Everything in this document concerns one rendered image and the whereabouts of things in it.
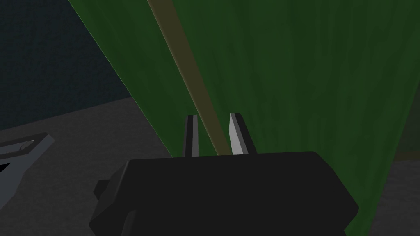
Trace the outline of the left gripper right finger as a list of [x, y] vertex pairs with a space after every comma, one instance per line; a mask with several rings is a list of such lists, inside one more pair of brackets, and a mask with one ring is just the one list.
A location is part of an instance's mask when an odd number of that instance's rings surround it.
[[255, 145], [240, 113], [230, 114], [228, 132], [233, 155], [257, 154]]

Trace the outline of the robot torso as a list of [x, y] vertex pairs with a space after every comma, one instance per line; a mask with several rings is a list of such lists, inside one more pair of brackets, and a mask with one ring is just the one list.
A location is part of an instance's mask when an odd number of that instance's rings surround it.
[[24, 173], [54, 141], [44, 132], [0, 143], [0, 210], [14, 197]]

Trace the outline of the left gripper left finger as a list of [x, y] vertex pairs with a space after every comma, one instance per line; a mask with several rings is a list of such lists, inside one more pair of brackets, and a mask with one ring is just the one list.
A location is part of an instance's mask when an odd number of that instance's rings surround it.
[[185, 119], [182, 157], [197, 156], [199, 156], [198, 116], [188, 115]]

